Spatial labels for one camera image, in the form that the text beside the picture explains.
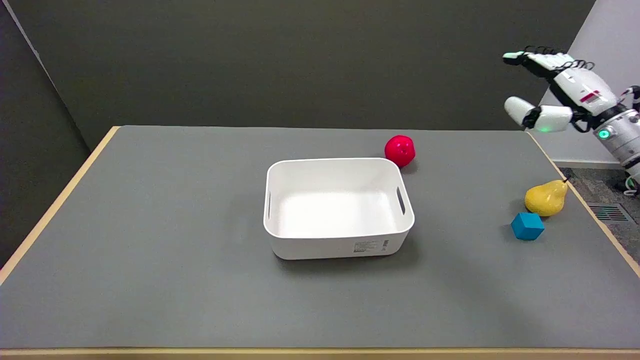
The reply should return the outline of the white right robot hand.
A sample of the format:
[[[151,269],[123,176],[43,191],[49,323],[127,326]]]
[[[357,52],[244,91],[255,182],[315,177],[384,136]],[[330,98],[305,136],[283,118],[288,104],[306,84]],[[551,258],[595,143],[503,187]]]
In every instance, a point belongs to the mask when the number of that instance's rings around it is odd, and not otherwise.
[[[510,96],[503,107],[524,130],[554,133],[564,132],[572,126],[577,132],[588,133],[630,111],[593,71],[592,62],[574,59],[555,48],[532,46],[506,52],[502,60],[510,66],[522,66],[532,75],[546,80],[549,91],[560,103],[533,105],[518,96]]]

